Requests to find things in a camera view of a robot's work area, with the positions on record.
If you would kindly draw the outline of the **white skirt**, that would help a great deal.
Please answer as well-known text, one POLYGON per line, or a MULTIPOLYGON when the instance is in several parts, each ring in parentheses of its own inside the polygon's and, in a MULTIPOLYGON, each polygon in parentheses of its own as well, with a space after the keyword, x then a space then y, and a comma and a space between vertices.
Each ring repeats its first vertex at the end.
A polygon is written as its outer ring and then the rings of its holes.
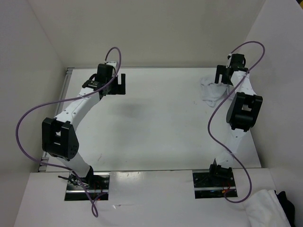
POLYGON ((199 81, 199 85, 201 99, 210 107, 215 107, 222 97, 229 94, 230 90, 230 85, 216 84, 213 75, 203 76, 199 81))

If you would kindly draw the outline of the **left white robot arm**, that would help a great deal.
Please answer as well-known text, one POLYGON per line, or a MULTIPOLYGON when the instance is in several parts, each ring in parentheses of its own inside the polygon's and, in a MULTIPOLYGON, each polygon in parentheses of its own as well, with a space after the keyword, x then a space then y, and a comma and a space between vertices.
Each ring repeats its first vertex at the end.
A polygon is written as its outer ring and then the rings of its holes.
POLYGON ((61 113, 42 122, 42 149, 75 171, 68 181, 83 189, 101 187, 101 177, 79 153, 76 129, 85 115, 106 95, 124 95, 125 74, 118 81, 119 64, 108 61, 98 65, 97 72, 84 82, 77 96, 61 113))

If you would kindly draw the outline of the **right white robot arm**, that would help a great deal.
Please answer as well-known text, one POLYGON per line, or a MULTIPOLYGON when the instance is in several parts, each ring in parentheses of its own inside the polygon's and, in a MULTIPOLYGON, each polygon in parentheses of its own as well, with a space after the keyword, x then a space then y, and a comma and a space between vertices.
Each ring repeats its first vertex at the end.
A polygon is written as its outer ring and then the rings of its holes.
POLYGON ((231 180, 233 155, 237 153, 242 138, 255 125, 263 102, 263 98, 251 86, 249 69, 245 65, 244 55, 233 53, 229 54, 226 66, 218 65, 216 69, 214 83, 234 89, 228 92, 234 97, 226 115, 230 127, 228 139, 224 143, 223 153, 210 165, 207 175, 208 182, 213 186, 231 180))

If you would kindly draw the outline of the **white folded cloth pile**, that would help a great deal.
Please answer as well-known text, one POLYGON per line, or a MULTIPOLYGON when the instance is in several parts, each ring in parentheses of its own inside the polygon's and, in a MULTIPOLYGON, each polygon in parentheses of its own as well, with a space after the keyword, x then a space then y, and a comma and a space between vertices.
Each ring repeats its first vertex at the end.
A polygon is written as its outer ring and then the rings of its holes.
POLYGON ((243 204, 251 227, 290 227, 274 190, 260 190, 243 204))

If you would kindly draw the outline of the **dark navy cloth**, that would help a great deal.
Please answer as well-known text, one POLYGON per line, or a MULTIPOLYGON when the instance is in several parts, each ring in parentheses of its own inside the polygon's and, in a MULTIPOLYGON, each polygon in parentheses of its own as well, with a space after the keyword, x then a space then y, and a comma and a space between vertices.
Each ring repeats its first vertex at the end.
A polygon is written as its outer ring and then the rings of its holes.
POLYGON ((279 194, 276 194, 278 201, 288 219, 288 222, 291 227, 295 227, 295 206, 290 202, 286 196, 286 192, 282 191, 279 194))

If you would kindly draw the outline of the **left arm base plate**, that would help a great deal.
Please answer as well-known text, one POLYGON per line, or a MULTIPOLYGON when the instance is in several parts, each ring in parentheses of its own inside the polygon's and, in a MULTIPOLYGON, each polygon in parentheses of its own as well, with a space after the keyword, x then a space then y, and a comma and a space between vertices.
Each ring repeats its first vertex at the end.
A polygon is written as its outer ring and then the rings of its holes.
MULTIPOLYGON (((107 201, 109 197, 108 189, 110 182, 109 172, 95 172, 94 173, 97 182, 94 185, 89 186, 84 182, 84 186, 88 191, 88 194, 95 201, 107 201)), ((80 182, 72 174, 69 177, 58 176, 67 181, 65 201, 88 201, 88 197, 85 194, 80 182)))

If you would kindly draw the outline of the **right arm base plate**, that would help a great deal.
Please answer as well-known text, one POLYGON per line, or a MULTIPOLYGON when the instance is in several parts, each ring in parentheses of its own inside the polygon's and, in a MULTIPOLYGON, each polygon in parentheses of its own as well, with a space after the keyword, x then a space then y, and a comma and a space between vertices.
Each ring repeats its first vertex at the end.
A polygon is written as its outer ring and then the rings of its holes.
POLYGON ((207 171, 193 171, 195 199, 237 197, 236 184, 233 175, 229 179, 212 178, 207 171))

